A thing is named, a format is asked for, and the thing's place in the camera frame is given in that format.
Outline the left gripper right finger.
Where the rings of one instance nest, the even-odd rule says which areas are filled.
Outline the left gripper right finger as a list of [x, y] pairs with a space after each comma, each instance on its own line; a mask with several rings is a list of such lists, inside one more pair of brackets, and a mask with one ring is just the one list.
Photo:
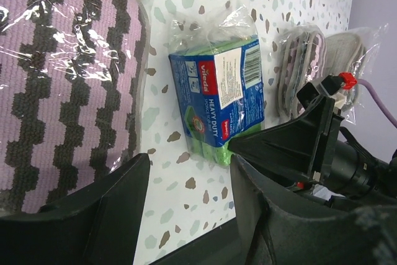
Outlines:
[[231, 182], [247, 264], [396, 264], [396, 207], [341, 211], [277, 184], [240, 156]]

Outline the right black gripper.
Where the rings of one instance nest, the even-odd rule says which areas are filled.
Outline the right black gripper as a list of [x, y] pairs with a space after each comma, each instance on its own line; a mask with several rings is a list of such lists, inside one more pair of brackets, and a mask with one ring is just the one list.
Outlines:
[[243, 137], [228, 149], [258, 171], [287, 179], [292, 189], [320, 184], [361, 203], [396, 202], [396, 158], [389, 163], [371, 155], [341, 126], [335, 100], [318, 96], [301, 116]]

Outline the green heavy duty sponge pack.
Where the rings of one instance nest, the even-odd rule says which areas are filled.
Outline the green heavy duty sponge pack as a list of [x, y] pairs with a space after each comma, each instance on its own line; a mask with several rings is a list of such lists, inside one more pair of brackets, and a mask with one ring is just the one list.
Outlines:
[[259, 37], [244, 5], [171, 22], [168, 58], [189, 151], [227, 167], [230, 140], [264, 121]]

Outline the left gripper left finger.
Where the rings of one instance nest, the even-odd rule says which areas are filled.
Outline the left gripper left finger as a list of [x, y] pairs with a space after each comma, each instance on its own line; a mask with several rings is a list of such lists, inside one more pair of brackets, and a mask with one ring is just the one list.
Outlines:
[[1, 218], [1, 264], [132, 264], [150, 160], [136, 155], [38, 213]]

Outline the purple wavy sponge pack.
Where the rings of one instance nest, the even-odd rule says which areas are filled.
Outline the purple wavy sponge pack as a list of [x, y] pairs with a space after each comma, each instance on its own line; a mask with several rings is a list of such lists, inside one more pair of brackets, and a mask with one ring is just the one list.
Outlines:
[[298, 25], [281, 35], [279, 46], [276, 106], [280, 120], [286, 122], [304, 111], [297, 92], [307, 82], [323, 75], [326, 41], [318, 26]]
[[372, 73], [388, 25], [359, 27], [323, 37], [324, 62], [320, 74], [350, 73], [364, 79]]
[[35, 213], [140, 150], [151, 0], [1, 0], [1, 213]]

